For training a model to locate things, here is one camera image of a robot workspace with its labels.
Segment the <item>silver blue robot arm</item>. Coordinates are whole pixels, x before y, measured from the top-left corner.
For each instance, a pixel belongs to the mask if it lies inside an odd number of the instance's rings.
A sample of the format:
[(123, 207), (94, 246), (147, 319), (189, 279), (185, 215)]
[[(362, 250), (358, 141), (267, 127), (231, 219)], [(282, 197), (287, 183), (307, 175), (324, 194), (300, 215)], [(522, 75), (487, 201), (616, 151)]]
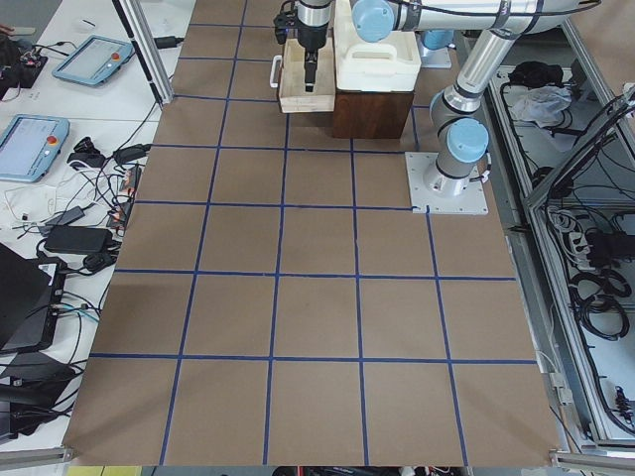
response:
[(394, 31), (477, 30), (480, 35), (456, 80), (431, 104), (441, 150), (426, 168), (424, 183), (442, 197), (461, 195), (489, 134), (473, 119), (493, 74), (522, 35), (560, 25), (575, 1), (354, 1), (351, 23), (357, 36), (377, 43)]

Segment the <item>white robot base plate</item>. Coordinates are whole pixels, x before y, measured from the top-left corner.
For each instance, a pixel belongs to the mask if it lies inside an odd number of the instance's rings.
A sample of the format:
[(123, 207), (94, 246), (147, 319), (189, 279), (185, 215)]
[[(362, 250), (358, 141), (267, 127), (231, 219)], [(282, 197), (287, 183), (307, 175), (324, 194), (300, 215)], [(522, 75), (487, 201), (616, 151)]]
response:
[(477, 166), (467, 178), (448, 178), (437, 168), (438, 153), (405, 154), (411, 209), (419, 214), (486, 215), (489, 211)]

